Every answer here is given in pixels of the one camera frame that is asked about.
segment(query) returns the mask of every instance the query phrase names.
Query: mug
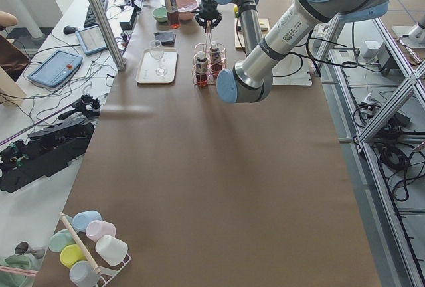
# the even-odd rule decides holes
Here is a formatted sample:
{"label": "mug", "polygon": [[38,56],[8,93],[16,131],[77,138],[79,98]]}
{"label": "mug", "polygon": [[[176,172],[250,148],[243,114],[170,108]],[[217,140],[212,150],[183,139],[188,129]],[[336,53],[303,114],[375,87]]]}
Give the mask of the mug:
{"label": "mug", "polygon": [[100,273],[96,274],[85,260],[76,262],[69,272],[69,279],[78,287],[93,287],[98,283],[99,278]]}
{"label": "mug", "polygon": [[100,237],[96,252],[111,266],[116,266],[127,256],[128,245],[111,235]]}
{"label": "mug", "polygon": [[82,250],[77,244],[69,245],[60,252],[60,262],[65,267],[71,268],[76,262],[86,260]]}
{"label": "mug", "polygon": [[74,244],[71,233],[67,229],[62,229],[50,238],[48,248],[53,252],[62,252],[62,249]]}
{"label": "mug", "polygon": [[97,211],[81,212],[74,216],[72,220],[72,227],[74,227],[76,231],[85,232],[87,225],[89,225],[90,222],[95,221],[96,219],[99,221],[102,220],[102,216]]}
{"label": "mug", "polygon": [[94,242],[97,242],[100,237],[106,234],[115,236],[116,229],[114,224],[96,219],[87,225],[86,235]]}

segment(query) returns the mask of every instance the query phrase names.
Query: computer mouse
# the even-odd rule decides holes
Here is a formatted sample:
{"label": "computer mouse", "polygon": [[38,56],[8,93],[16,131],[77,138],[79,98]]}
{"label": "computer mouse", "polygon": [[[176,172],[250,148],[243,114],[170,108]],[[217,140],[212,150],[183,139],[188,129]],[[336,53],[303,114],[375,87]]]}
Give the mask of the computer mouse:
{"label": "computer mouse", "polygon": [[65,28],[64,28],[64,34],[65,35],[70,35],[71,33],[75,33],[77,30],[78,30],[77,27],[65,26]]}

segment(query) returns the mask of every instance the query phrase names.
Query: white table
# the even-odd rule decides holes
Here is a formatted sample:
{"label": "white table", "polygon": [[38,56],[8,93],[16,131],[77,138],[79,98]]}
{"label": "white table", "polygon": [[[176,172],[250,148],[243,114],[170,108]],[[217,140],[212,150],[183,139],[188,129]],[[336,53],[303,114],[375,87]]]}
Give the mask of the white table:
{"label": "white table", "polygon": [[[63,18],[53,29],[53,35],[65,41],[70,45],[78,44],[76,35],[65,35],[63,28],[67,25],[83,28],[84,19],[88,7],[87,0],[75,0],[71,4],[69,10],[64,14]],[[120,10],[112,7],[107,10],[108,16],[116,15]],[[119,36],[121,33],[120,26],[116,19],[110,19],[110,24],[114,34]],[[47,48],[66,45],[64,42],[49,35],[40,50]],[[73,48],[61,48],[65,51],[75,52]],[[109,52],[106,50],[102,54],[95,54],[87,57],[80,47],[75,49],[83,56],[83,63],[80,70],[74,75],[75,78],[84,78],[93,62],[100,65],[92,66],[93,72],[98,70],[93,77],[86,81],[72,84],[73,91],[67,86],[62,96],[49,96],[34,101],[34,108],[31,112],[32,119],[37,121],[38,118],[45,118],[50,113],[59,108],[72,103],[81,97],[83,90],[93,97],[105,96],[112,84],[113,78],[107,77],[107,74],[116,75],[116,67],[110,58]],[[38,53],[33,61],[42,62],[46,60],[56,49]],[[38,65],[31,64],[28,69],[17,81],[18,85],[27,93],[27,97],[40,93],[46,93],[44,88],[37,88],[34,84],[25,80]],[[21,104],[22,111],[29,113],[33,107],[32,100],[24,100]],[[54,108],[38,115],[45,109]],[[15,132],[32,124],[30,118],[22,113],[17,107],[0,105],[0,140],[13,135]],[[47,120],[53,123],[54,118]],[[25,140],[27,133],[17,137]],[[47,247],[48,240],[58,222],[58,212],[62,210],[68,194],[74,183],[76,174],[82,163],[82,158],[75,159],[70,166],[52,177],[41,177],[33,181],[22,189],[8,193],[0,191],[0,255],[3,257],[10,256],[14,253],[15,247],[23,241],[27,241],[30,246]]]}

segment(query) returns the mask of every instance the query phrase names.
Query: tablet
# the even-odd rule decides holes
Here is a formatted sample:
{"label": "tablet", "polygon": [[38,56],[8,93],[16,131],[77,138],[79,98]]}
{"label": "tablet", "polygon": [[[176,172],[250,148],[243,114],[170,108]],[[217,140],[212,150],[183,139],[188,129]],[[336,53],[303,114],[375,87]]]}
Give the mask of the tablet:
{"label": "tablet", "polygon": [[106,50],[106,43],[99,25],[94,25],[75,32],[86,56]]}

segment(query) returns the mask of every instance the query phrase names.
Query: chopsticks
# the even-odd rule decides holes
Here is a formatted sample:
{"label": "chopsticks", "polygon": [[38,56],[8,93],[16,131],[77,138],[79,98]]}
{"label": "chopsticks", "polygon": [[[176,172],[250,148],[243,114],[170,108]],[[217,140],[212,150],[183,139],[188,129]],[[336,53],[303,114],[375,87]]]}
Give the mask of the chopsticks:
{"label": "chopsticks", "polygon": [[17,274],[26,277],[35,277],[38,273],[36,270],[25,270],[8,266],[0,266],[0,272],[8,272],[10,274]]}

